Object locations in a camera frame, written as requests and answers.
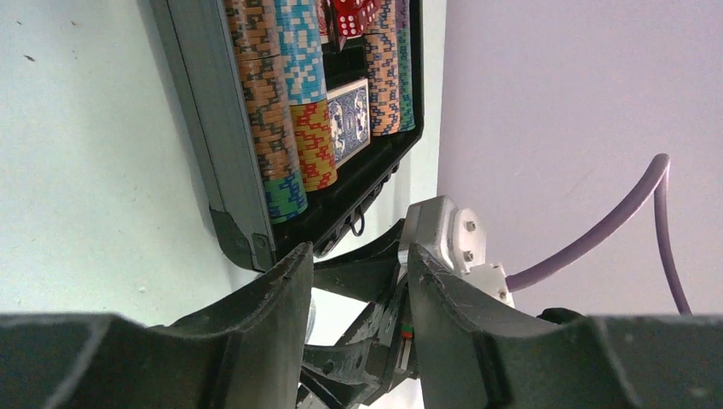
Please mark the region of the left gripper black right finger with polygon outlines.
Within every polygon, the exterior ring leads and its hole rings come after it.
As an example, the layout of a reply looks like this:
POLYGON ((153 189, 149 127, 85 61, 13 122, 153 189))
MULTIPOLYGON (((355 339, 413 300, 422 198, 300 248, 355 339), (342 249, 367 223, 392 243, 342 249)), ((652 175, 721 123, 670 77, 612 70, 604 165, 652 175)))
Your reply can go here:
POLYGON ((582 316, 555 324, 453 275, 426 249, 408 287, 428 408, 719 408, 718 315, 582 316))

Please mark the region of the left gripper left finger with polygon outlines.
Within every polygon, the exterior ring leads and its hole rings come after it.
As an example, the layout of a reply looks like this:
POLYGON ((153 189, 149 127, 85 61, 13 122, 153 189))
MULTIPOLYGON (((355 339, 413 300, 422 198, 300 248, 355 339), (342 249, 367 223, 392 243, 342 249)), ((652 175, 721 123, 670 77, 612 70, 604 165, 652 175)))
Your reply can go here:
POLYGON ((4 408, 292 408, 313 255, 293 251, 172 325, 116 314, 5 314, 4 408))

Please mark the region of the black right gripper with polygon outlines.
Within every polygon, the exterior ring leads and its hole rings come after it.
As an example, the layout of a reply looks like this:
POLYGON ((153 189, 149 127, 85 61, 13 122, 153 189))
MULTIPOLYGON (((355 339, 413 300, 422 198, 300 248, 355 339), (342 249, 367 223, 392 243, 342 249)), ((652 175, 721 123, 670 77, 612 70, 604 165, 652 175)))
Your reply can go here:
POLYGON ((297 408, 370 405, 417 377, 414 345, 402 336, 412 328, 408 280, 388 290, 396 282, 404 224, 402 218, 372 242, 314 264, 314 288, 372 303, 334 345, 304 346, 297 408))

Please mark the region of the black poker case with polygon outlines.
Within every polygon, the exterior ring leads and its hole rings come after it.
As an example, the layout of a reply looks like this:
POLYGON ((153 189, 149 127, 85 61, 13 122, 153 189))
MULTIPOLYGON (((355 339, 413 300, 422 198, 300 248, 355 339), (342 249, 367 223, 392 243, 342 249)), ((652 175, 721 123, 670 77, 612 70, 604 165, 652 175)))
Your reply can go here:
MULTIPOLYGON (((324 256, 346 233, 362 233, 364 211, 422 135, 423 4, 409 3, 415 127, 371 135, 368 146, 336 168, 338 178, 330 187, 314 192, 304 189, 308 207, 302 214, 272 224, 224 2, 150 3, 218 244, 233 264, 258 272, 270 269, 303 242, 310 242, 314 253, 324 256)), ((348 40, 339 52, 322 43, 327 92, 367 78, 366 31, 348 40)))

